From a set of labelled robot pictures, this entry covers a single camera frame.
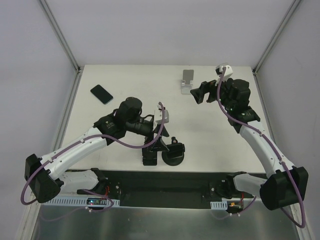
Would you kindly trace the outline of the black folding phone stand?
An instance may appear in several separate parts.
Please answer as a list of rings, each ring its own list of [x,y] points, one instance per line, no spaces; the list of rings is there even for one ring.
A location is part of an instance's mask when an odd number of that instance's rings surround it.
[[[147,148],[142,149],[142,164],[144,166],[156,166],[158,164],[158,153]]]

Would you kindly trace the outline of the black round base phone stand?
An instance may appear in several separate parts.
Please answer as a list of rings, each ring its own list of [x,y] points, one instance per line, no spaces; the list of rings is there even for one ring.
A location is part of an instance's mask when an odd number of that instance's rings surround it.
[[[171,144],[167,145],[167,148],[167,151],[161,153],[162,160],[172,167],[180,165],[185,157],[185,145],[172,136]]]

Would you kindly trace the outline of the teal edged black phone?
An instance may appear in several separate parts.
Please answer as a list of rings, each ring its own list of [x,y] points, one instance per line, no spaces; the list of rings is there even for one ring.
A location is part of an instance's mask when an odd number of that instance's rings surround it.
[[[90,92],[104,105],[108,104],[114,97],[105,90],[100,84],[94,86]]]

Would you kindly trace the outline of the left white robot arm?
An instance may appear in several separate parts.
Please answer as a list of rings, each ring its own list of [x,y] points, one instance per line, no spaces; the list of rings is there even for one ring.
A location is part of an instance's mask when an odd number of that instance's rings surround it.
[[[108,195],[108,181],[98,168],[69,172],[68,169],[86,156],[116,142],[131,149],[153,149],[164,145],[167,136],[165,124],[169,112],[159,102],[151,120],[142,117],[142,102],[135,97],[126,98],[118,108],[101,117],[91,128],[65,147],[41,157],[32,154],[25,160],[26,184],[21,193],[25,201],[26,189],[30,188],[35,201],[47,203],[60,193]]]

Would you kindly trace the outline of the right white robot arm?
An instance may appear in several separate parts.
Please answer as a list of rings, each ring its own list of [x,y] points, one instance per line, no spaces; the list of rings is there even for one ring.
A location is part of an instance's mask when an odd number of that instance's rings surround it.
[[[298,204],[305,210],[304,199],[309,174],[304,167],[296,167],[266,134],[258,114],[250,107],[251,90],[242,79],[204,81],[190,90],[197,104],[205,94],[207,103],[217,102],[230,125],[249,144],[261,162],[266,178],[244,171],[228,175],[222,186],[225,198],[237,197],[242,192],[259,197],[268,210],[283,209]]]

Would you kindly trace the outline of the silver metal phone stand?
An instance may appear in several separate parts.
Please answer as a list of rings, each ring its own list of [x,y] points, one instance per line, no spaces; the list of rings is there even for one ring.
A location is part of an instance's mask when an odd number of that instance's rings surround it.
[[[190,95],[193,89],[194,70],[184,69],[182,72],[182,80],[180,81],[180,90],[182,95]]]

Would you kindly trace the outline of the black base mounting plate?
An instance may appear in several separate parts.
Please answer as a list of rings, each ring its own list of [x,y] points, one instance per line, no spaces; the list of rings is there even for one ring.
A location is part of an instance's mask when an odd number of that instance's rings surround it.
[[[98,171],[88,190],[119,200],[122,207],[210,209],[227,172]]]

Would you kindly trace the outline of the right aluminium frame post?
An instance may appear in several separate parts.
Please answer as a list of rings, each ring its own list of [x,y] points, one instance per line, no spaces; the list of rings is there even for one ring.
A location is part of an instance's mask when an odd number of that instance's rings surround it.
[[[294,14],[297,12],[299,9],[300,5],[303,3],[303,0],[293,0],[292,3],[290,4],[289,8],[285,12],[283,18],[281,19],[279,25],[277,26],[275,32],[273,33],[272,37],[270,38],[268,44],[266,45],[262,55],[258,59],[256,65],[252,69],[252,73],[254,76],[257,75],[257,73],[260,71],[262,68],[263,64],[271,54],[272,50],[276,46],[276,43],[282,36],[282,33],[286,29],[287,25],[291,21],[292,17]]]

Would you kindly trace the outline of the aluminium frame post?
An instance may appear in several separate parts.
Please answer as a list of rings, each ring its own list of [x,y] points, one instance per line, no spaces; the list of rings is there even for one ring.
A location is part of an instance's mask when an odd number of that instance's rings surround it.
[[[67,56],[70,64],[72,65],[73,69],[75,70],[76,73],[79,73],[81,70],[81,66],[79,65],[78,61],[76,60],[60,26],[58,21],[56,20],[53,11],[51,10],[48,2],[46,0],[38,0],[37,1],[47,18],[48,23],[50,24],[60,46],[62,47],[65,55]]]
[[[303,0],[293,0],[292,3],[290,4],[289,8],[285,12],[283,18],[281,19],[279,25],[277,26],[275,32],[273,33],[272,37],[270,38],[268,44],[266,45],[262,55],[258,59],[256,65],[252,69],[252,73],[254,76],[257,75],[257,73],[260,71],[262,68],[263,64],[271,54],[272,50],[276,46],[276,43],[282,36],[282,33],[286,29],[287,25],[291,21],[292,17],[294,14],[297,12],[299,9],[300,5],[303,3]]]

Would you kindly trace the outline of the left aluminium frame post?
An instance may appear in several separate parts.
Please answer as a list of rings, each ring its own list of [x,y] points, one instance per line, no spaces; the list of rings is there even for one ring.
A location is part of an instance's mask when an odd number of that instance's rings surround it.
[[[65,55],[67,56],[70,64],[72,65],[73,69],[75,70],[76,73],[79,73],[81,70],[81,66],[79,65],[78,61],[76,60],[60,26],[58,21],[56,20],[53,11],[51,10],[48,2],[46,0],[38,0],[37,1],[47,18],[48,23],[50,24],[60,46],[62,47]]]

